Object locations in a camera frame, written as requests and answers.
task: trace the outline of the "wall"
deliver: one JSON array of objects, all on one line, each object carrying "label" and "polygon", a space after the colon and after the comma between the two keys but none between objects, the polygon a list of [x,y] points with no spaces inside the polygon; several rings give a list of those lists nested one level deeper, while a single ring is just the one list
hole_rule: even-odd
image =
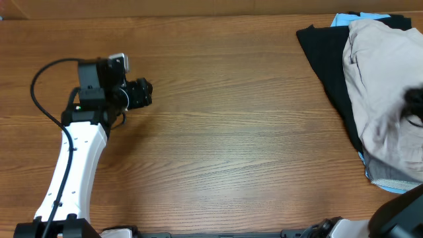
[{"label": "wall", "polygon": [[423,11],[420,0],[0,0],[6,19]]}]

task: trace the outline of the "folded cloth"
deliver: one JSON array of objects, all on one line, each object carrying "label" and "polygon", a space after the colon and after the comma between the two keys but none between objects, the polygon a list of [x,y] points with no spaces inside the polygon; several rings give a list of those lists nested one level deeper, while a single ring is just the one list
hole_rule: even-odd
[{"label": "folded cloth", "polygon": [[372,156],[423,181],[423,130],[401,118],[405,91],[423,84],[423,35],[369,19],[349,28],[343,66],[360,140]]},{"label": "folded cloth", "polygon": [[382,19],[391,17],[387,14],[360,13],[360,15],[337,13],[330,26],[348,26],[350,22],[360,19]]},{"label": "folded cloth", "polygon": [[365,149],[363,160],[366,175],[372,184],[404,191],[411,190],[421,184],[420,181],[373,157]]},{"label": "folded cloth", "polygon": [[[390,18],[379,20],[391,28],[411,28],[411,20],[401,15],[391,15]],[[321,80],[329,101],[344,121],[352,145],[357,151],[362,151],[342,68],[342,52],[348,33],[347,26],[314,28],[311,25],[298,30],[297,37],[311,67]]]}]

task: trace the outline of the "gray cloth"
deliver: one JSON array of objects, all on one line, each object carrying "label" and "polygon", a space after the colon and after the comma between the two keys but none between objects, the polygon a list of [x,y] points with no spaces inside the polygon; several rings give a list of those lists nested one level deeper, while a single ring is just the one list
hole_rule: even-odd
[{"label": "gray cloth", "polygon": [[423,85],[423,35],[369,19],[351,22],[349,28],[343,67],[363,147],[423,181],[423,130],[401,120],[405,91]]},{"label": "gray cloth", "polygon": [[367,177],[373,184],[407,191],[421,184],[420,181],[371,156],[366,150],[363,151],[363,158]]}]

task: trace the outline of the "wooden tabletop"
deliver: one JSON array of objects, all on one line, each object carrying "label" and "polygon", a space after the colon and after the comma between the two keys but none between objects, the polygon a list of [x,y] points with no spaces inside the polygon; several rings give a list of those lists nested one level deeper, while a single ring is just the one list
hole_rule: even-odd
[{"label": "wooden tabletop", "polygon": [[[408,14],[423,29],[423,14]],[[395,197],[371,185],[295,31],[333,15],[0,22],[0,235],[30,222],[50,184],[61,132],[29,85],[50,61],[130,57],[153,104],[128,113],[100,158],[96,229],[280,231],[368,219]],[[45,72],[54,116],[78,85],[74,63]]]}]

